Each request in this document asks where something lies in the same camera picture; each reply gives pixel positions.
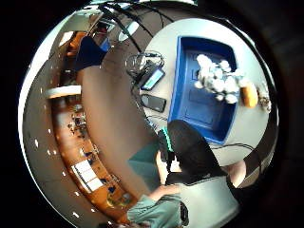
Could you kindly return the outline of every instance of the fisheye lens view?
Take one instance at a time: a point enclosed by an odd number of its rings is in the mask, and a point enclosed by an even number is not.
[[[18,135],[71,227],[217,228],[259,199],[281,125],[275,60],[211,6],[93,0],[47,32]]]

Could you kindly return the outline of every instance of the desk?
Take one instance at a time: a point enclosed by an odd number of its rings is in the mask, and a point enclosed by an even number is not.
[[[167,101],[163,113],[144,107],[143,110],[146,116],[157,115],[163,118],[168,118],[169,116],[175,78],[177,41],[180,35],[204,37],[229,45],[234,50],[237,67],[245,71],[246,77],[256,86],[262,86],[262,82],[266,82],[265,75],[255,54],[231,30],[221,24],[205,19],[182,19],[160,30],[146,48],[146,50],[156,50],[161,53],[164,59],[163,71],[165,76],[151,91],[141,90],[140,93],[162,97]],[[265,132],[268,118],[269,114],[263,111],[259,104],[255,108],[247,108],[239,101],[235,121],[225,144],[246,143],[256,147]],[[151,118],[150,120],[157,126],[156,131],[167,125],[166,121],[160,119]],[[211,143],[210,146],[218,147],[216,144]],[[236,146],[213,151],[221,166],[238,162],[250,153],[250,150]]]

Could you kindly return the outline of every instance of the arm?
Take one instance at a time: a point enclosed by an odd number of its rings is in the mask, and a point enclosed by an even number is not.
[[[154,190],[148,197],[154,201],[158,201],[164,195],[171,195],[179,192],[180,192],[180,188],[176,184],[161,185],[156,190]]]

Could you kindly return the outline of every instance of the wooden floor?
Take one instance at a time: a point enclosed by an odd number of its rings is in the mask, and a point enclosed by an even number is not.
[[[67,170],[69,170],[70,176],[74,179],[76,184],[79,186],[80,191],[88,198],[88,200],[90,200],[96,208],[105,213],[107,216],[110,216],[118,222],[127,222],[125,213],[132,205],[136,203],[138,199],[131,196],[133,200],[127,206],[113,207],[107,203],[107,187],[115,185],[116,190],[114,191],[112,198],[114,200],[118,200],[124,193],[126,193],[124,187],[121,186],[119,182],[113,181],[108,186],[104,185],[89,194],[80,184],[78,178],[70,168],[72,165],[86,160],[86,156],[80,152],[81,148],[83,148],[85,152],[92,151],[94,149],[94,142],[90,139],[87,133],[85,133],[84,138],[80,138],[78,137],[80,136],[79,132],[76,131],[73,135],[67,127],[71,121],[71,114],[74,113],[73,106],[80,103],[81,101],[77,101],[75,96],[59,98],[52,101],[54,133],[57,136],[56,139],[60,154]],[[98,156],[96,156],[96,161],[91,164],[91,167],[99,179],[108,179],[109,175],[111,174],[106,170]]]

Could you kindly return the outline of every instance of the cable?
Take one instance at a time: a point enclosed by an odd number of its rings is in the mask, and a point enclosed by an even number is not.
[[[140,7],[143,7],[143,8],[147,8],[147,9],[150,9],[152,11],[155,11],[156,13],[158,13],[159,15],[165,17],[166,19],[168,19],[170,22],[174,22],[173,19],[171,19],[170,17],[166,16],[165,14],[163,14],[162,12],[160,12],[158,9],[156,8],[153,8],[153,7],[150,7],[150,6],[147,6],[146,4],[144,3],[136,3],[136,2],[132,2],[132,1],[127,1],[127,0],[123,0],[123,1],[120,1],[120,0],[115,0],[115,1],[108,1],[108,3],[129,3],[129,4],[132,4],[132,5],[135,5],[135,6],[140,6]]]
[[[214,147],[214,148],[211,148],[211,149],[221,149],[221,148],[224,148],[224,147],[227,147],[227,146],[240,146],[240,147],[244,147],[244,148],[247,148],[247,149],[250,149],[250,150],[254,150],[254,148],[251,145],[244,144],[244,143],[225,144],[225,145],[222,145],[222,146],[219,146],[219,147]]]
[[[146,119],[149,119],[149,118],[156,118],[156,119],[160,119],[160,120],[163,120],[163,121],[168,121],[168,119],[164,118],[164,117],[161,117],[161,116],[157,116],[157,115],[151,115],[151,116],[147,116]]]
[[[163,20],[162,20],[162,15],[160,14],[160,18],[161,18],[161,27],[163,28]]]
[[[103,11],[105,14],[107,14],[108,16],[110,16],[118,25],[119,27],[122,29],[123,33],[127,35],[127,37],[132,41],[133,45],[136,47],[136,49],[138,50],[138,52],[142,52],[141,48],[138,46],[138,44],[136,43],[136,41],[134,40],[134,38],[132,37],[132,35],[130,34],[130,32],[128,31],[128,29],[124,26],[124,24],[121,22],[120,19],[117,18],[117,16],[114,15],[113,12],[111,12],[109,9],[107,8],[102,8],[100,7],[100,10]]]
[[[137,97],[136,97],[136,95],[133,92],[133,90],[134,90],[135,87],[137,87],[137,86],[134,84],[134,82],[132,82],[132,87],[130,88],[130,93],[131,93],[131,96],[132,96],[133,100],[135,101],[135,104],[136,104],[137,108],[139,110],[141,110],[141,106],[137,102]]]
[[[146,28],[142,24],[141,19],[138,16],[134,15],[133,13],[131,13],[131,12],[129,12],[129,11],[123,9],[123,8],[121,8],[121,6],[118,5],[118,4],[112,5],[112,4],[108,4],[107,2],[105,2],[105,3],[102,3],[100,5],[100,8],[104,9],[105,7],[112,8],[112,9],[116,10],[117,12],[123,13],[128,18],[131,18],[133,21],[138,23],[142,27],[142,29],[145,30],[151,37],[153,37],[152,33],[148,30],[148,28]]]
[[[157,62],[145,58],[159,58]],[[138,54],[130,55],[124,62],[126,73],[131,77],[135,84],[137,84],[143,75],[151,67],[163,67],[164,60],[162,55],[156,50],[147,50]]]

